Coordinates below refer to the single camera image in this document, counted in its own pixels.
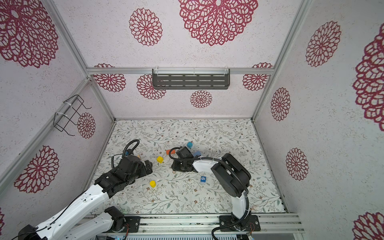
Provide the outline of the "light blue wooden block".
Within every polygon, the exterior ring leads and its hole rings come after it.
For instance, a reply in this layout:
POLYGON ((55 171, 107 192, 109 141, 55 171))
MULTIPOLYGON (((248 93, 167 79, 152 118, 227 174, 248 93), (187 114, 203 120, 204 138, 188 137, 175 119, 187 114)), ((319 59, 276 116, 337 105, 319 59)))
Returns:
POLYGON ((197 151, 193 155, 195 158, 199 158, 202 154, 201 154, 201 152, 197 151))

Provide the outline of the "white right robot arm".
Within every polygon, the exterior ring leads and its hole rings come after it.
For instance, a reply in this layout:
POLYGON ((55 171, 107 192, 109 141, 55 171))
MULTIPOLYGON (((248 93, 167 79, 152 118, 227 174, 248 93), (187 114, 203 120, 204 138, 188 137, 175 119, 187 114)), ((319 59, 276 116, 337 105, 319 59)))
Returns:
POLYGON ((213 174, 231 197, 231 218, 221 221, 219 227, 212 229, 212 235, 223 230, 245 231, 250 226, 252 211, 249 187, 252 176, 232 154, 226 153, 221 158, 194 156, 187 147, 176 147, 169 150, 168 156, 173 160, 173 171, 213 174))

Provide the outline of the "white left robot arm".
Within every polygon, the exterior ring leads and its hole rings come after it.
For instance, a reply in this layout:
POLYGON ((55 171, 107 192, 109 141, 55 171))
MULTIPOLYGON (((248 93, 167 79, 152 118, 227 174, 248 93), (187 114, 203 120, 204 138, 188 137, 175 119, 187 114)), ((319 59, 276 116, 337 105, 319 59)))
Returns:
POLYGON ((89 240, 108 231, 123 232, 127 228, 125 215, 116 207, 109 207, 98 217, 79 225, 91 210, 111 199, 115 194, 150 175, 153 164, 137 156, 123 157, 119 164, 102 174, 95 183, 81 193, 67 207, 37 226, 27 225, 16 236, 17 240, 89 240))

